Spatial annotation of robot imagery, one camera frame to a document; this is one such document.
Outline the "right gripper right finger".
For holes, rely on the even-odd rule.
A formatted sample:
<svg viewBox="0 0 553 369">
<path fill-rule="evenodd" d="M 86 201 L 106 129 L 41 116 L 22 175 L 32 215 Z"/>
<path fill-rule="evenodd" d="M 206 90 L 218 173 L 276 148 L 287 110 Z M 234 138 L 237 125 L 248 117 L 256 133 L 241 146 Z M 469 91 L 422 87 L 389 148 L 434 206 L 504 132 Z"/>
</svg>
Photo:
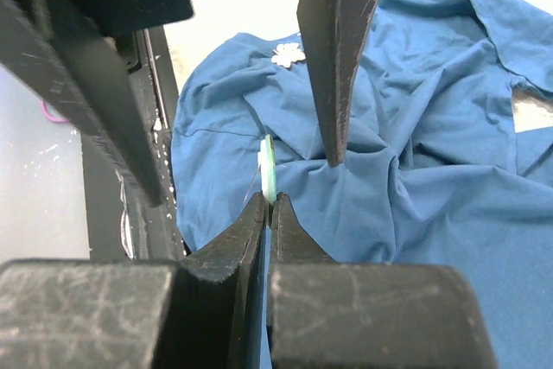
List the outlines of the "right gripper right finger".
<svg viewBox="0 0 553 369">
<path fill-rule="evenodd" d="M 347 264 L 272 214 L 267 323 L 276 368 L 494 368 L 474 291 L 442 265 Z"/>
</svg>

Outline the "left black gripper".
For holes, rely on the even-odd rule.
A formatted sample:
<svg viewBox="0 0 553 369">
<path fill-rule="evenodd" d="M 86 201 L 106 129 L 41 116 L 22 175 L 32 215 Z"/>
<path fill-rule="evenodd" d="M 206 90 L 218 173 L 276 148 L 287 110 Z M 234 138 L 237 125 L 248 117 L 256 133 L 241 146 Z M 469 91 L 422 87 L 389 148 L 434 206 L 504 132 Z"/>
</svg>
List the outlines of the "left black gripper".
<svg viewBox="0 0 553 369">
<path fill-rule="evenodd" d="M 191 0 L 1 0 L 1 63 L 157 206 L 162 184 L 126 66 L 101 35 L 193 14 Z"/>
</svg>

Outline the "round pale green brooch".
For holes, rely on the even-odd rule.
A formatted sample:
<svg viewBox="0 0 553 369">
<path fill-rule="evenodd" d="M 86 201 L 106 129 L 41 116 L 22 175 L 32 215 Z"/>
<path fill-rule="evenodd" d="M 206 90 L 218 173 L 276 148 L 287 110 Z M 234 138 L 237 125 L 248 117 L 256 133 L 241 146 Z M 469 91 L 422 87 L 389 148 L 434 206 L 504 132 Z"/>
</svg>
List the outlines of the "round pale green brooch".
<svg viewBox="0 0 553 369">
<path fill-rule="evenodd" d="M 275 149 L 271 135 L 266 135 L 260 143 L 257 164 L 263 196 L 268 205 L 272 207 L 277 199 L 277 175 Z"/>
</svg>

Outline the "dark blue t-shirt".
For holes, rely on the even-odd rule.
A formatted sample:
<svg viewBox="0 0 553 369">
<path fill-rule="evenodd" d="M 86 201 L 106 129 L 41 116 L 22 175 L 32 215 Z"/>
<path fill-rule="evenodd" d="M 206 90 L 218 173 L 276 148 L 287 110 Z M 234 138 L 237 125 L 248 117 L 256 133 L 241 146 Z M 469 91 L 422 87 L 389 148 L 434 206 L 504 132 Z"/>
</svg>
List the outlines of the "dark blue t-shirt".
<svg viewBox="0 0 553 369">
<path fill-rule="evenodd" d="M 552 17 L 524 0 L 379 0 L 346 160 L 328 166 L 307 66 L 239 34 L 192 72 L 175 117 L 177 225 L 198 250 L 239 215 L 261 140 L 300 223 L 346 262 L 447 264 L 474 287 L 502 368 L 552 365 Z"/>
</svg>

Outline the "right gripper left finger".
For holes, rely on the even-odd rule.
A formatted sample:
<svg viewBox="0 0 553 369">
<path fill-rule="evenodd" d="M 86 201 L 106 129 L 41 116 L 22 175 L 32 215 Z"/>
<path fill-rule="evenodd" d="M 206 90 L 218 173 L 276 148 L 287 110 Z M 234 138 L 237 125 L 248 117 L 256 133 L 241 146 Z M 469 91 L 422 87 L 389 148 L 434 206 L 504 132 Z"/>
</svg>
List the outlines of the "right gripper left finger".
<svg viewBox="0 0 553 369">
<path fill-rule="evenodd" d="M 14 260 L 4 368 L 257 368 L 266 202 L 181 261 Z"/>
</svg>

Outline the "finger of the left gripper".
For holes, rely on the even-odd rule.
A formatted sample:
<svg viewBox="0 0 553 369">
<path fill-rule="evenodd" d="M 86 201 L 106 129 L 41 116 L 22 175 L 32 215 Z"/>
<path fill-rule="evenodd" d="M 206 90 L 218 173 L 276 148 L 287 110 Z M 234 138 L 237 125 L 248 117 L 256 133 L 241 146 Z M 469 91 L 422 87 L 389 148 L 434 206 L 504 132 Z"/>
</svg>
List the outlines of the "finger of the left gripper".
<svg viewBox="0 0 553 369">
<path fill-rule="evenodd" d="M 328 164 L 345 159 L 353 84 L 378 0 L 299 0 L 296 16 Z"/>
</svg>

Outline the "gold flower brooch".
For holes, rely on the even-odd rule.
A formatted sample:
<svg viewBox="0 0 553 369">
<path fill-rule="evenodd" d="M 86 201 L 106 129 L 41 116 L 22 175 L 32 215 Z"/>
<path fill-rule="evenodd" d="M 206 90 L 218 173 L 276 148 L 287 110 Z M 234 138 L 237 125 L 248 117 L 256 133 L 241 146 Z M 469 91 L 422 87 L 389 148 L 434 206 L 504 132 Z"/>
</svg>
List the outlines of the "gold flower brooch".
<svg viewBox="0 0 553 369">
<path fill-rule="evenodd" d="M 306 60 L 305 53 L 300 48 L 299 42 L 280 43 L 273 50 L 271 62 L 280 67 L 290 69 L 294 63 Z"/>
</svg>

